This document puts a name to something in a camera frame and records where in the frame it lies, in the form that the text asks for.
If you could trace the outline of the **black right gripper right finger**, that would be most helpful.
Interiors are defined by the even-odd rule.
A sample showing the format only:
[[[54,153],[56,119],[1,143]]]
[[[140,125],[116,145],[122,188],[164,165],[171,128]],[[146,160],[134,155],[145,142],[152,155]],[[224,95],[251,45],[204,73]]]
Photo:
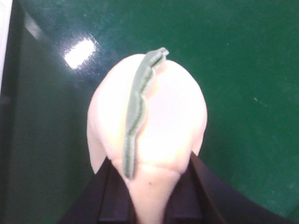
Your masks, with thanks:
[[[168,201],[166,224],[290,224],[240,194],[195,154]]]

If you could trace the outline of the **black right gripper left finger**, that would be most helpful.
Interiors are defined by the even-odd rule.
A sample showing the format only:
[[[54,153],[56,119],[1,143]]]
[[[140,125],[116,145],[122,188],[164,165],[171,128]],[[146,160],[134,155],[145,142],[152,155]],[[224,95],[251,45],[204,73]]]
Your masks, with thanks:
[[[135,224],[128,189],[109,159],[105,159],[83,193],[59,224]]]

